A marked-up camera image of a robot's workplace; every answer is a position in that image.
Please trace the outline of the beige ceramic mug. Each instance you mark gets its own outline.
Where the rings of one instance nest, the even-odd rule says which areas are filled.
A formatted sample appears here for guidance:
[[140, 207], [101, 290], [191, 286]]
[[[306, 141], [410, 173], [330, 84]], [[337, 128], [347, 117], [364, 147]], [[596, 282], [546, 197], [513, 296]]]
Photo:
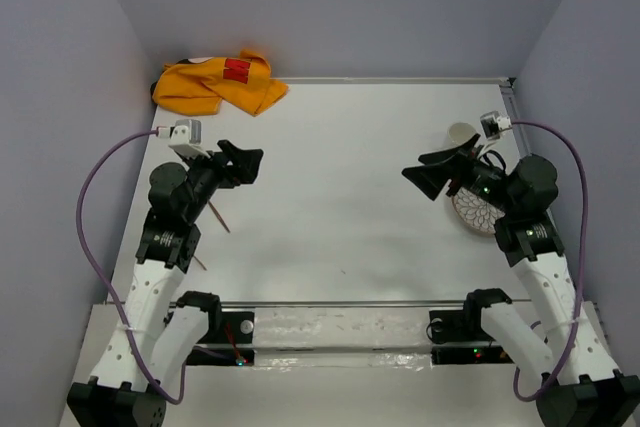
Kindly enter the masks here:
[[445, 150], [460, 147], [476, 135], [478, 135], [478, 142], [474, 147], [474, 152], [476, 157], [480, 157], [490, 150], [496, 141], [487, 140], [473, 125], [465, 122], [456, 122], [449, 126], [443, 147]]

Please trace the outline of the floral patterned plate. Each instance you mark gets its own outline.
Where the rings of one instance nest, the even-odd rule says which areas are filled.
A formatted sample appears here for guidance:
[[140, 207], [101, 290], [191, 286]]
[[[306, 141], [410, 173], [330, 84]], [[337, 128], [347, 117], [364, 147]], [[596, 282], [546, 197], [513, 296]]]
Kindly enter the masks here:
[[494, 236], [495, 223], [504, 216], [502, 210], [466, 189], [460, 189], [451, 198], [451, 204], [462, 224], [482, 236]]

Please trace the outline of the orange Mickey Mouse placemat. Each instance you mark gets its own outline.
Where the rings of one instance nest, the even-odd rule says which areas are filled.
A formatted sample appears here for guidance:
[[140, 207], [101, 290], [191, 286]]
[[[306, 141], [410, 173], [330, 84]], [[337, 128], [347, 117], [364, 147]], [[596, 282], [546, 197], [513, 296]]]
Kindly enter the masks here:
[[244, 49], [235, 57], [187, 58], [166, 64], [151, 86], [152, 101], [183, 116], [212, 116], [223, 102], [256, 117], [289, 91], [267, 59]]

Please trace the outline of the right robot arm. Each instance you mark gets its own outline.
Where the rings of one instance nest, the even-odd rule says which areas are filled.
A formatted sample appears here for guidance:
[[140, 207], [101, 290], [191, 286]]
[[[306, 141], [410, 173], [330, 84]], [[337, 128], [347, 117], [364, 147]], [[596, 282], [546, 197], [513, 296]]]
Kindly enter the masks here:
[[521, 158], [511, 172], [484, 163], [473, 141], [423, 154], [403, 176], [429, 199], [465, 189], [502, 211], [495, 240], [524, 286], [541, 335], [500, 289], [467, 295], [460, 315], [470, 338], [497, 341], [519, 372], [538, 383], [534, 402], [546, 426], [622, 426], [639, 405], [639, 378], [625, 375], [585, 313], [547, 210], [558, 195], [557, 171], [543, 157]]

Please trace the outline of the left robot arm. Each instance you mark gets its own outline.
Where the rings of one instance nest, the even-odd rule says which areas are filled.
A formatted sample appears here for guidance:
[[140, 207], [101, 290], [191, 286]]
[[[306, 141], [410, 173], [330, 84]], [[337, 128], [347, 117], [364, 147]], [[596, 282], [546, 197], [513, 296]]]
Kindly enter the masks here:
[[174, 296], [192, 263], [201, 233], [197, 219], [219, 189], [253, 184], [264, 153], [243, 150], [227, 140], [218, 151], [197, 142], [174, 141], [176, 162], [149, 176], [149, 211], [135, 254], [125, 300], [113, 304], [119, 320], [85, 382], [75, 382], [67, 405], [81, 426], [160, 426], [173, 380], [185, 380], [188, 356], [221, 330], [220, 299], [188, 291]]

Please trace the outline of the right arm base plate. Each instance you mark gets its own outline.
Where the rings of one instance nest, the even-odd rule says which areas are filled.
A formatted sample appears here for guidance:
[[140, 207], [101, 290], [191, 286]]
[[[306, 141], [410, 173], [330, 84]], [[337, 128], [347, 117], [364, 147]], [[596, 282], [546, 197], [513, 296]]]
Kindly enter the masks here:
[[465, 326], [461, 310], [430, 311], [425, 333], [431, 343], [431, 360], [436, 366], [513, 363], [488, 334]]

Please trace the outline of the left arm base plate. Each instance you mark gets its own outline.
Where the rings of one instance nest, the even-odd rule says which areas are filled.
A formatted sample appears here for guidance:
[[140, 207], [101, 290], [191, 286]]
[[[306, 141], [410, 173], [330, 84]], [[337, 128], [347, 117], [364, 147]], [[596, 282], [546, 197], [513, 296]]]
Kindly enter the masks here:
[[222, 311], [221, 321], [212, 324], [187, 357], [188, 366], [253, 366], [255, 313], [248, 310]]

